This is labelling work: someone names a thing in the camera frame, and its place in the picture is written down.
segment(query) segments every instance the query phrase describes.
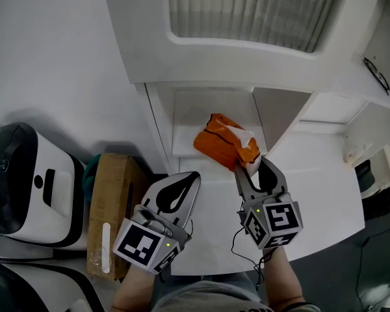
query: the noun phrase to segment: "brown box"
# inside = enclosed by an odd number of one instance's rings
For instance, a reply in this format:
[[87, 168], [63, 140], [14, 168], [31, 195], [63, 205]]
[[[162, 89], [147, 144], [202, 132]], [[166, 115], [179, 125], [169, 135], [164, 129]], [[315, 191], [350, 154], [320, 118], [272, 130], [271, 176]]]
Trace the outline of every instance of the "brown box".
[[[123, 218], [133, 215], [135, 205], [142, 201], [149, 185], [148, 179], [130, 156], [101, 154], [88, 225], [86, 269], [89, 274], [112, 280], [127, 274], [127, 261], [114, 255], [112, 247]], [[109, 251], [102, 248], [104, 223], [108, 223], [105, 225], [107, 234], [104, 239], [109, 245]]]

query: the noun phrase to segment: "human arm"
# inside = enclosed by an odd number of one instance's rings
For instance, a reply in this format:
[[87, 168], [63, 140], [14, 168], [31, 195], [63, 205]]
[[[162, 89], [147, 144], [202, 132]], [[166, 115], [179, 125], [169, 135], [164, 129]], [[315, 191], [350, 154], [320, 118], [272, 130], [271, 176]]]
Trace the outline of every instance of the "human arm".
[[150, 308], [155, 275], [131, 265], [117, 290], [110, 312], [147, 312]]
[[266, 262], [265, 279], [268, 304], [275, 312], [292, 304], [305, 302], [299, 280], [283, 247], [277, 248]]

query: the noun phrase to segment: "black-framed glasses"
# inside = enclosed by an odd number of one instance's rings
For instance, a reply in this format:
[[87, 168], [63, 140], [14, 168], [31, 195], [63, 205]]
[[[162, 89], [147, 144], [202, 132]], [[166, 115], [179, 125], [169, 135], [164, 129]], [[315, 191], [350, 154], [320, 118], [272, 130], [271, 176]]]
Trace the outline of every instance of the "black-framed glasses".
[[369, 71], [372, 73], [372, 76], [374, 76], [374, 78], [381, 84], [381, 86], [385, 90], [385, 93], [387, 95], [389, 95], [390, 87], [389, 87], [389, 84], [387, 83], [387, 80], [383, 76], [383, 74], [381, 74], [377, 70], [377, 67], [369, 59], [364, 58], [363, 61], [364, 61], [365, 65], [367, 66], [367, 68], [369, 69]]

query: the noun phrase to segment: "gray floor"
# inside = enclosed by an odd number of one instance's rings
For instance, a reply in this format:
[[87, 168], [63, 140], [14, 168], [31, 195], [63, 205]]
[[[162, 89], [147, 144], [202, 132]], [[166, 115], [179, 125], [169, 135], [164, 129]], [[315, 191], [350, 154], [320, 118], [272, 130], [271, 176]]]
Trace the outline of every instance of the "gray floor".
[[[389, 229], [390, 215], [366, 222], [366, 228], [354, 236], [319, 253], [292, 262], [304, 296], [324, 312], [358, 311], [355, 285], [359, 266], [360, 246], [370, 235]], [[250, 272], [252, 278], [257, 274]], [[390, 233], [373, 237], [363, 249], [359, 292], [364, 309], [390, 295]]]

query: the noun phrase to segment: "black lid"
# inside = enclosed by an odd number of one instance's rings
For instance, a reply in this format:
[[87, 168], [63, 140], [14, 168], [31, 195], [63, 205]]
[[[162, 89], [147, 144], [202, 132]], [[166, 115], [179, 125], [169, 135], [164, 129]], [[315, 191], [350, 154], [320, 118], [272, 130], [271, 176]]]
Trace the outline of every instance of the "black lid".
[[25, 123], [0, 127], [0, 233], [18, 231], [29, 209], [38, 136]]

